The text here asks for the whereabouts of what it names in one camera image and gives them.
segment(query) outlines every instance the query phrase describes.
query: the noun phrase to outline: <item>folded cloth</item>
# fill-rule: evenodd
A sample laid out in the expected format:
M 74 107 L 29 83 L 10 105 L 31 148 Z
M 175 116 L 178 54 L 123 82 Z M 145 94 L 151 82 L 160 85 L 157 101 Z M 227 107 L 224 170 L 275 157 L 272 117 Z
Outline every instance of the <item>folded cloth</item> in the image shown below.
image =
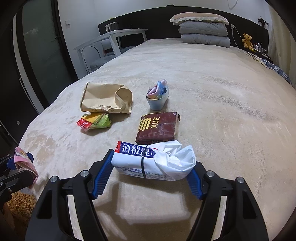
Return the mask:
M 209 34 L 227 37 L 227 28 L 223 23 L 186 21 L 180 24 L 180 34 Z
M 24 152 L 19 147 L 15 149 L 15 166 L 19 172 L 22 170 L 28 170 L 31 172 L 32 176 L 34 177 L 33 184 L 29 186 L 29 188 L 31 189 L 38 179 L 38 173 L 35 169 L 34 164 L 27 156 L 26 152 Z
M 160 94 L 163 94 L 163 89 L 167 86 L 167 82 L 165 79 L 162 79 L 161 81 L 157 82 L 157 85 L 154 86 L 151 90 L 148 91 L 147 97 L 149 99 L 159 99 L 161 96 Z
M 228 37 L 214 36 L 207 34 L 182 34 L 181 40 L 187 44 L 209 44 L 230 48 Z

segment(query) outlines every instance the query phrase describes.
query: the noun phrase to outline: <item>folded comforter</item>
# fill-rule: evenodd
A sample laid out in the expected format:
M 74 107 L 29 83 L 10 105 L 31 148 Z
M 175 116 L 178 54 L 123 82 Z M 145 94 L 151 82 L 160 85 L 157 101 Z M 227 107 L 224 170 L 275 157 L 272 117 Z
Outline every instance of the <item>folded comforter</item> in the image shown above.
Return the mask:
M 209 34 L 227 37 L 227 28 L 223 23 L 186 21 L 180 24 L 180 34 Z
M 208 44 L 230 48 L 230 39 L 208 34 L 182 34 L 181 40 L 187 44 Z

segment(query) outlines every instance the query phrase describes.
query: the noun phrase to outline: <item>light blue cup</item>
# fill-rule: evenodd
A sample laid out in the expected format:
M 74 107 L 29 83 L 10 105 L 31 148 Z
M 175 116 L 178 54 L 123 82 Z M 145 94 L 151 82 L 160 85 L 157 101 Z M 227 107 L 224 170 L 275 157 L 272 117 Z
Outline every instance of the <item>light blue cup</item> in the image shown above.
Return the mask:
M 146 95 L 147 102 L 152 110 L 161 110 L 163 108 L 169 93 L 168 87 L 166 86 L 165 88 L 167 92 L 160 99 L 148 99 Z

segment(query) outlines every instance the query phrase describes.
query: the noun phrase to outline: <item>white plastic bag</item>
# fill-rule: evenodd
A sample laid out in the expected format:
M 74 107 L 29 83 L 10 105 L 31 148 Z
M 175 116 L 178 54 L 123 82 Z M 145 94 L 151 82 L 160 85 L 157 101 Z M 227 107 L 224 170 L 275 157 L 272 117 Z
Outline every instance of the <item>white plastic bag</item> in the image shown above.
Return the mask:
M 122 174 L 176 181 L 190 173 L 196 160 L 191 145 L 181 146 L 178 141 L 148 146 L 118 141 L 111 163 Z

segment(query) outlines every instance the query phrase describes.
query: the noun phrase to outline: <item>gray cushion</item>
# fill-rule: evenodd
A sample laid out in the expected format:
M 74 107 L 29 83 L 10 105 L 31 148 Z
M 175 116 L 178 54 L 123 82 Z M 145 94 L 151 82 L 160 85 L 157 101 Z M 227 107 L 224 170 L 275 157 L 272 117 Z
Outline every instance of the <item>gray cushion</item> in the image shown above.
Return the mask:
M 199 21 L 186 21 L 180 24 L 180 34 L 209 34 L 216 36 L 228 35 L 223 23 L 207 23 Z
M 91 70 L 97 70 L 98 68 L 102 67 L 105 63 L 109 62 L 110 60 L 114 59 L 115 55 L 105 56 L 103 58 L 98 58 L 93 61 L 89 67 Z
M 124 52 L 128 51 L 129 49 L 132 49 L 133 47 L 135 47 L 135 46 L 128 46 L 128 47 L 122 48 L 122 49 L 120 49 L 120 52 L 124 53 Z M 112 52 L 106 53 L 106 56 L 110 56 L 110 55 L 114 55 L 114 52 L 112 51 Z
M 206 35 L 206 34 L 182 34 L 181 40 L 187 44 L 209 44 L 230 48 L 228 37 Z

